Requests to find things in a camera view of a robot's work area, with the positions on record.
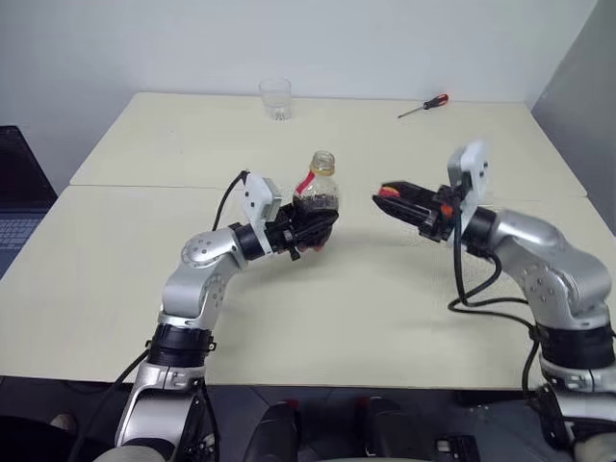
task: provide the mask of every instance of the red screwdriver handle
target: red screwdriver handle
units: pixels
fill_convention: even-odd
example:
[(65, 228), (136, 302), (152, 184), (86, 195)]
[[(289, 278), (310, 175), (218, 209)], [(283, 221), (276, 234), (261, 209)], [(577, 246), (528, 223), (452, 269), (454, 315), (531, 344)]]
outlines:
[(424, 109), (432, 109), (438, 108), (439, 106), (444, 106), (449, 101), (449, 95), (446, 93), (441, 93), (437, 97), (430, 99), (423, 103)]

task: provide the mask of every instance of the tabletop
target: tabletop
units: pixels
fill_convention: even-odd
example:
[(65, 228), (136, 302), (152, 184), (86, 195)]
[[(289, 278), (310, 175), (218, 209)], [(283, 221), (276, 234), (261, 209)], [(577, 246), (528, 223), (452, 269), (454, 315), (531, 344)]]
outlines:
[(343, 190), (401, 179), (438, 187), (454, 150), (483, 139), (488, 197), (585, 196), (524, 104), (450, 102), (397, 118), (418, 104), (295, 98), (293, 118), (279, 122), (258, 97), (138, 93), (71, 184), (225, 188), (249, 167), (290, 187), (325, 149)]
[[(0, 374), (114, 380), (153, 334), (180, 250), (211, 227), (219, 197), (196, 188), (69, 187), (0, 280)], [(614, 238), (587, 199), (493, 206), (551, 221), (615, 273)], [(243, 217), (230, 200), (221, 222), (236, 220)], [(469, 286), (492, 269), (470, 256), (464, 264)], [(508, 276), (490, 292), (520, 294)], [(519, 389), (526, 331), (449, 313), (452, 298), (451, 249), (382, 214), (370, 191), (353, 194), (322, 252), (262, 259), (231, 281), (207, 379)], [(608, 302), (614, 316), (614, 294)], [(501, 309), (530, 319), (524, 306)], [(536, 367), (531, 380), (541, 381)]]

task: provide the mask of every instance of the laptop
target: laptop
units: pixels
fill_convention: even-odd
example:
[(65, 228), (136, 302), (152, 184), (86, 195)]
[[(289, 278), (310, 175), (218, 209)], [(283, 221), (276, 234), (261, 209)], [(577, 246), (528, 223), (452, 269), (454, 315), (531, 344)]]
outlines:
[(0, 278), (57, 198), (19, 129), (0, 126)]

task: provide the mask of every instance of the screwdriver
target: screwdriver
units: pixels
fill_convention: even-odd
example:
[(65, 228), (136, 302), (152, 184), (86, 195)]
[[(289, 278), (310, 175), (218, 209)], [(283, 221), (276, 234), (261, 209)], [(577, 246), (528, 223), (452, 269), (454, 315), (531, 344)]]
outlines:
[(446, 93), (441, 93), (438, 96), (436, 96), (435, 98), (430, 99), (429, 101), (425, 101), (423, 103), (422, 106), (420, 106), (419, 108), (415, 108), (413, 111), (409, 111), (408, 113), (404, 113), (404, 114), (400, 114), (398, 116), (398, 118), (403, 118), (405, 116), (408, 116), (409, 114), (413, 114), (416, 111), (418, 111), (419, 109), (432, 109), (432, 108), (438, 108), (439, 106), (445, 106), (447, 104), (447, 102), (449, 101), (449, 95)]

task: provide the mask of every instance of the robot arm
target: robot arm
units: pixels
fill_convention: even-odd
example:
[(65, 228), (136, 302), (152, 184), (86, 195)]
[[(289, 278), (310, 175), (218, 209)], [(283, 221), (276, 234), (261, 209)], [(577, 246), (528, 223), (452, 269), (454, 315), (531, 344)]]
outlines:
[(336, 211), (306, 216), (293, 204), (280, 207), (269, 179), (249, 175), (245, 185), (249, 224), (201, 233), (184, 245), (115, 435), (117, 448), (100, 460), (134, 460), (133, 453), (152, 460), (207, 460), (213, 441), (205, 358), (216, 349), (213, 331), (229, 280), (251, 260), (285, 251), (295, 260), (298, 247), (323, 245), (329, 238)]
[[(406, 182), (386, 183), (373, 200), (386, 214), (417, 226), (435, 242), (452, 241), (460, 219), (467, 251), (481, 258), (496, 256), (520, 286), (535, 319), (541, 370), (548, 380), (537, 392), (536, 408), (549, 443), (569, 449), (573, 442), (584, 444), (614, 432), (616, 365), (605, 303), (609, 273), (599, 259), (572, 247), (551, 224), (478, 207), (477, 190), (484, 190), (488, 167), (477, 155), (480, 150), (481, 145), (472, 144), (454, 155), (450, 186), (433, 192)], [(585, 454), (585, 447), (578, 444), (576, 451)], [(616, 446), (612, 449), (616, 455)]]

